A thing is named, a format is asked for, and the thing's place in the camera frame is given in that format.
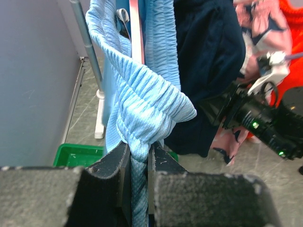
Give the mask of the light blue shorts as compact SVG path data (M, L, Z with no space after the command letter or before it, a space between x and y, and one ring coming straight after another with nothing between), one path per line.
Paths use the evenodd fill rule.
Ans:
M115 24L124 1L93 0L86 13L91 38L102 49L116 85L107 123L106 148L121 142L130 148L132 225L148 225L147 161L153 143L163 141L179 122L196 116L182 93L173 1L147 0L139 13L144 64L132 58L131 38L120 35Z

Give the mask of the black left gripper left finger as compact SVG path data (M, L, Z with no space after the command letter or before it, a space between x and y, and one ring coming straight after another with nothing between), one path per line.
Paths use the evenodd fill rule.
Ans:
M0 169L3 227L129 227L130 149L118 145L89 167Z

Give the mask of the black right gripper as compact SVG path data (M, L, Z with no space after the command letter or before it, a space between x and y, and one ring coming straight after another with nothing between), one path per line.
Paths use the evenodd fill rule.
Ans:
M221 94L202 99L198 107L206 114L212 125L222 125L225 129L242 126L255 136L262 136L266 129L282 136L275 126L277 108L267 101L266 94L278 89L274 82L268 81L261 85L253 95L248 94L249 84L232 82Z

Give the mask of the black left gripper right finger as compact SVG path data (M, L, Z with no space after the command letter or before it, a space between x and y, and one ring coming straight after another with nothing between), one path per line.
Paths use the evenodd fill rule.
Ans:
M156 227L280 227L269 188L254 175L191 173L159 143L148 156L148 213Z

